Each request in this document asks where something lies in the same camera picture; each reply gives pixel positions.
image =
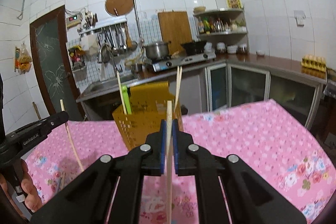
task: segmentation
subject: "wooden door frame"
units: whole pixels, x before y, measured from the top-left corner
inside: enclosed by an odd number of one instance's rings
[[[70,66],[70,61],[68,58],[68,50],[66,43],[68,42],[67,38],[67,31],[66,31],[66,19],[65,19],[65,5],[56,8],[55,10],[52,10],[51,12],[41,16],[34,22],[30,23],[29,29],[30,29],[30,46],[31,46],[31,55],[33,58],[33,64],[34,64],[34,70],[37,78],[37,83],[39,85],[43,101],[47,107],[47,110],[50,115],[55,114],[55,108],[53,106],[53,103],[51,101],[51,98],[48,93],[48,88],[44,82],[43,78],[43,72],[40,64],[40,59],[39,59],[39,54],[38,54],[38,49],[36,46],[36,28],[39,26],[43,25],[44,23],[53,20],[57,18],[57,23],[58,23],[58,40],[59,40],[59,47],[61,51],[61,56],[64,64],[64,70],[65,73],[70,73],[69,77],[66,78],[68,80],[70,89],[73,95],[73,98],[76,100],[80,92],[76,87],[76,82],[74,79],[74,76],[72,74],[71,66]],[[78,110],[82,117],[84,117],[85,112],[83,110],[83,107],[81,103],[77,103]]]

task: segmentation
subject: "yellow poster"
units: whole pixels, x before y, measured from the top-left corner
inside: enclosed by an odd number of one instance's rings
[[[242,3],[240,0],[226,0],[227,1],[227,7],[228,8],[242,8]]]

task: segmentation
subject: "brown countertop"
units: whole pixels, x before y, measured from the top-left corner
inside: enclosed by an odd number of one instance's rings
[[[303,68],[301,66],[300,61],[290,60],[286,58],[273,57],[273,56],[261,57],[255,54],[248,54],[248,55],[245,55],[245,54],[218,55],[217,54],[217,57],[214,60],[185,65],[183,66],[183,70],[190,71],[193,69],[207,67],[207,66],[215,65],[217,63],[222,63],[226,61],[228,61],[229,63],[236,63],[236,64],[242,64],[242,65],[244,64],[253,65],[253,66],[264,68],[264,69],[274,68],[274,69],[284,70],[289,73],[295,73],[295,74],[299,74],[302,76],[307,76],[308,78],[311,78],[311,79],[316,78],[315,80],[320,83],[324,83],[324,82],[326,83],[327,81],[326,73],[319,72],[313,69]],[[165,74],[167,74],[167,72],[174,71],[174,70],[176,71],[176,68],[171,69],[171,70],[164,70],[160,72],[153,72],[153,71],[145,69],[143,72],[139,73],[139,76],[141,80],[144,80],[144,79],[148,79],[154,76],[159,76],[159,75],[164,76]]]

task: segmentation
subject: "kitchen sink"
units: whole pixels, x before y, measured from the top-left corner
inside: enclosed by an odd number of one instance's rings
[[[120,82],[122,84],[126,83],[126,82],[130,82],[133,80],[136,80],[137,77],[135,77],[134,75],[125,75],[125,76],[121,76],[120,77]],[[111,88],[114,88],[118,86],[118,79],[117,78],[113,78],[113,79],[109,79],[103,82],[95,82],[92,83],[88,89],[88,92],[96,92],[96,91],[101,91],[101,90],[108,90]]]

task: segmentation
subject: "egg carton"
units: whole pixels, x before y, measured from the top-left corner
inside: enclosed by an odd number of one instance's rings
[[[327,71],[326,59],[311,54],[307,54],[302,58],[301,66],[321,72]]]

